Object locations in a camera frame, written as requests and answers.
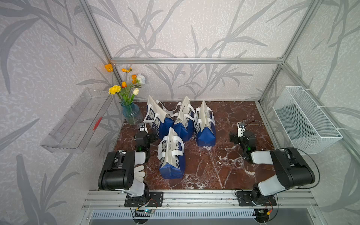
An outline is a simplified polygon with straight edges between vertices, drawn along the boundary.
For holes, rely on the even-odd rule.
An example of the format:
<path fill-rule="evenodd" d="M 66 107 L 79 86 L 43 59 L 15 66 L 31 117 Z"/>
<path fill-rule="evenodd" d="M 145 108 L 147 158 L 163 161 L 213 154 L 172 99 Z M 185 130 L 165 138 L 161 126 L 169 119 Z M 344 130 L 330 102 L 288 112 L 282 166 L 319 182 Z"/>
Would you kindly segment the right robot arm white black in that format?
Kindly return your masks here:
<path fill-rule="evenodd" d="M 273 198 L 276 194 L 316 181 L 314 172 L 296 148 L 258 151 L 255 134 L 251 131 L 244 131 L 241 135 L 230 133 L 229 140 L 240 145 L 248 163 L 272 165 L 275 170 L 274 176 L 254 184 L 251 191 L 234 191 L 240 206 L 275 203 Z"/>

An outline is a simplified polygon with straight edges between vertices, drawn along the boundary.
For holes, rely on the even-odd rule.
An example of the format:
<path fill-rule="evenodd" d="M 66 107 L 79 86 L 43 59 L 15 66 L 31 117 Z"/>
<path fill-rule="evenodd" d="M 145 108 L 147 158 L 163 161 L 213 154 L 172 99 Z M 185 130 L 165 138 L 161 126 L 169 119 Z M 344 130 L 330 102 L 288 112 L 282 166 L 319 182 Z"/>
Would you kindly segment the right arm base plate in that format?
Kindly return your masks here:
<path fill-rule="evenodd" d="M 258 191 L 244 191 L 242 189 L 236 189 L 234 194 L 238 200 L 239 206 L 272 208 L 278 205 L 275 196 L 263 196 Z"/>

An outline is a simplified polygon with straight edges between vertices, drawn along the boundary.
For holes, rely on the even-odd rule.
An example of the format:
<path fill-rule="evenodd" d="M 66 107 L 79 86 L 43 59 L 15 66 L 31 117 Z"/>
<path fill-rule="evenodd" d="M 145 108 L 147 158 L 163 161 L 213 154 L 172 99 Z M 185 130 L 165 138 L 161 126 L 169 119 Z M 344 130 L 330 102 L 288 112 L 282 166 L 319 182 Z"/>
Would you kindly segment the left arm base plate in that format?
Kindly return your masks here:
<path fill-rule="evenodd" d="M 143 196 L 130 197 L 127 195 L 125 207 L 161 207 L 164 200 L 164 192 L 151 191 L 144 193 Z"/>

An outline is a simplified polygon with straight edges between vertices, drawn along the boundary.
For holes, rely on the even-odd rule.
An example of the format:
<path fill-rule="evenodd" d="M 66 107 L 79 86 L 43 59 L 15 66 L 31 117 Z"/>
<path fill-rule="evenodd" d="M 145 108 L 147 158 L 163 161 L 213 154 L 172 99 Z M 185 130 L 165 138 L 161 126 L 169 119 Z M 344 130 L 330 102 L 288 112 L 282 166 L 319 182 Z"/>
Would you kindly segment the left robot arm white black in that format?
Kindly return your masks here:
<path fill-rule="evenodd" d="M 135 135 L 134 151 L 113 151 L 107 154 L 98 179 L 98 188 L 121 191 L 130 197 L 149 198 L 149 188 L 144 183 L 145 166 L 150 159 L 150 145 L 158 139 L 155 134 L 140 131 Z"/>

